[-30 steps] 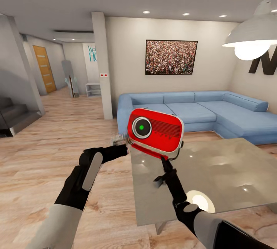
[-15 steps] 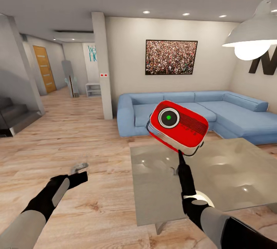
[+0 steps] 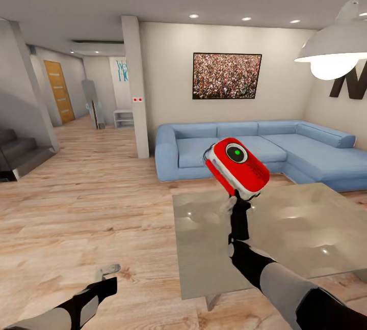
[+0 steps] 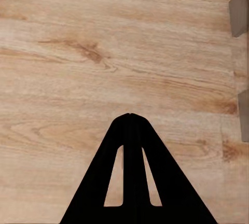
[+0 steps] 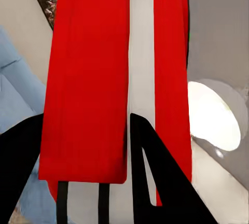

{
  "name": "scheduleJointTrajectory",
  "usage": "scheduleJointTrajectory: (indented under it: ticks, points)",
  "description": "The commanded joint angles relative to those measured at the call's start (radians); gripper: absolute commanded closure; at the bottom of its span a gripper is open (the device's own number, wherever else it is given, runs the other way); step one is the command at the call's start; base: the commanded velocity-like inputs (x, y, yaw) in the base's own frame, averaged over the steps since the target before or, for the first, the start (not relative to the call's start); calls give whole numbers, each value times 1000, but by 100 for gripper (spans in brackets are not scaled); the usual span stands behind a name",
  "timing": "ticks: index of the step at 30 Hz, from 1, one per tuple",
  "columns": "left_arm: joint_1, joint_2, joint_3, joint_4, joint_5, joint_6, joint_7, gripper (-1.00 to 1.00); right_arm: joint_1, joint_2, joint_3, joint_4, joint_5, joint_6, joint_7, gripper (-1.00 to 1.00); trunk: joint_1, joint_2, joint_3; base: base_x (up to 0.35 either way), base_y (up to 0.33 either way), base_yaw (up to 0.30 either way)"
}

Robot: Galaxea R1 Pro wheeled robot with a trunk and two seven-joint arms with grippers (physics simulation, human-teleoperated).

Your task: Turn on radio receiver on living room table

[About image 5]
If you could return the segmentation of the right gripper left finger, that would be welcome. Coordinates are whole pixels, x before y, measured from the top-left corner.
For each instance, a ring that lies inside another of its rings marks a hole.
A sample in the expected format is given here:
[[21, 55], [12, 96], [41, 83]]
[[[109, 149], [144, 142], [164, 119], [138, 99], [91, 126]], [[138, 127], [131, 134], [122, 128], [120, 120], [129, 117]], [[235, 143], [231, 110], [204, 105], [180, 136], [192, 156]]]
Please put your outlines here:
[[8, 224], [40, 154], [44, 113], [0, 135], [0, 224]]

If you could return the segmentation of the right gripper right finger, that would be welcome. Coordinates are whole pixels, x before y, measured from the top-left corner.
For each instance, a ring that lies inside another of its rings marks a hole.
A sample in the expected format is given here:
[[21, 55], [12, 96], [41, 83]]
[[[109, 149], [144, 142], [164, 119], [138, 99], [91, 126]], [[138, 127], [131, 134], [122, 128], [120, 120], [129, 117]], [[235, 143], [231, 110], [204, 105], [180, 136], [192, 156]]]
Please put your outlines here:
[[[134, 224], [218, 224], [148, 120], [134, 113], [130, 141]], [[142, 149], [162, 206], [150, 203]]]

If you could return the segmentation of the radio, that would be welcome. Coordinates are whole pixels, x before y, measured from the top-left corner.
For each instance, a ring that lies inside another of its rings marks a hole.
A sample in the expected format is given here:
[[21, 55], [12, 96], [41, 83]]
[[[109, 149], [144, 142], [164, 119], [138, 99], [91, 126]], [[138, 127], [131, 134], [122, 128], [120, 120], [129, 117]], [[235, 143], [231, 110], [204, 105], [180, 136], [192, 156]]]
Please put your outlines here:
[[[189, 0], [58, 0], [38, 179], [57, 224], [134, 224], [130, 115], [191, 183]], [[162, 206], [142, 149], [150, 203]]]

